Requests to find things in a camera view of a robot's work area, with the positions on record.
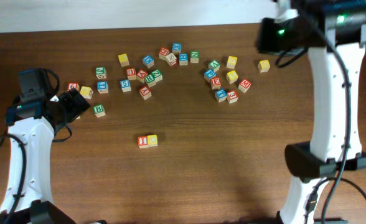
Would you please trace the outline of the red I block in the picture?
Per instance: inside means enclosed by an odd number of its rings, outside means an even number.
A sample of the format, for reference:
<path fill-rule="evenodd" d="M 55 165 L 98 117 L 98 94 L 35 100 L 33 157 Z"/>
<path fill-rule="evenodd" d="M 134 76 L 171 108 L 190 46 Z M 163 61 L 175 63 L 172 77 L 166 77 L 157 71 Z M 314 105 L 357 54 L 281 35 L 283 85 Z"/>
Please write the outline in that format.
<path fill-rule="evenodd" d="M 139 148 L 148 148 L 148 137 L 147 136 L 139 136 L 138 137 L 138 146 Z"/>

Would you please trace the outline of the green R block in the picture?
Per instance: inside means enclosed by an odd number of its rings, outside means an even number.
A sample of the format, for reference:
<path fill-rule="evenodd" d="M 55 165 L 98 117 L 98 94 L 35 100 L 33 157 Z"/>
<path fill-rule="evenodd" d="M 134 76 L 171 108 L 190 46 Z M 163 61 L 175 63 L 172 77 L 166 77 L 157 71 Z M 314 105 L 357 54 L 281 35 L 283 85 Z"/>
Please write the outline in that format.
<path fill-rule="evenodd" d="M 156 79 L 153 74 L 149 74 L 145 77 L 145 82 L 147 86 L 150 88 L 156 84 Z"/>

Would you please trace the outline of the yellow C block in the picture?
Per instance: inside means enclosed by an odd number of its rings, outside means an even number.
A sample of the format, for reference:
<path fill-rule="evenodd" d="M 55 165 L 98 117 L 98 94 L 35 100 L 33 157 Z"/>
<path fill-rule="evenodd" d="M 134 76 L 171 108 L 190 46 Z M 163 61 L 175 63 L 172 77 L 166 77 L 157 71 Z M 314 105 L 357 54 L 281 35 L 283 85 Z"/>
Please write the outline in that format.
<path fill-rule="evenodd" d="M 157 135 L 153 134 L 153 135 L 148 135 L 148 146 L 149 147 L 156 147 L 158 146 L 158 139 L 157 139 Z"/>

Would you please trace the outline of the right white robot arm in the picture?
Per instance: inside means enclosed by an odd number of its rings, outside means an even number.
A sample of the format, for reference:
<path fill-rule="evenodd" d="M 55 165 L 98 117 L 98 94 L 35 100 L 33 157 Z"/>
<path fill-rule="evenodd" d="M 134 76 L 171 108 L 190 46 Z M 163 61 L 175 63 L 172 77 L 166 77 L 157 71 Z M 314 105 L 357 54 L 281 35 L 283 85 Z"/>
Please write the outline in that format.
<path fill-rule="evenodd" d="M 326 185 L 333 189 L 343 173 L 366 169 L 366 152 L 358 134 L 358 96 L 366 49 L 366 1 L 278 1 L 275 18 L 261 22 L 256 47 L 277 55 L 307 55 L 314 90 L 311 140 L 285 147 L 292 175 L 288 197 L 276 223 L 314 223 Z"/>

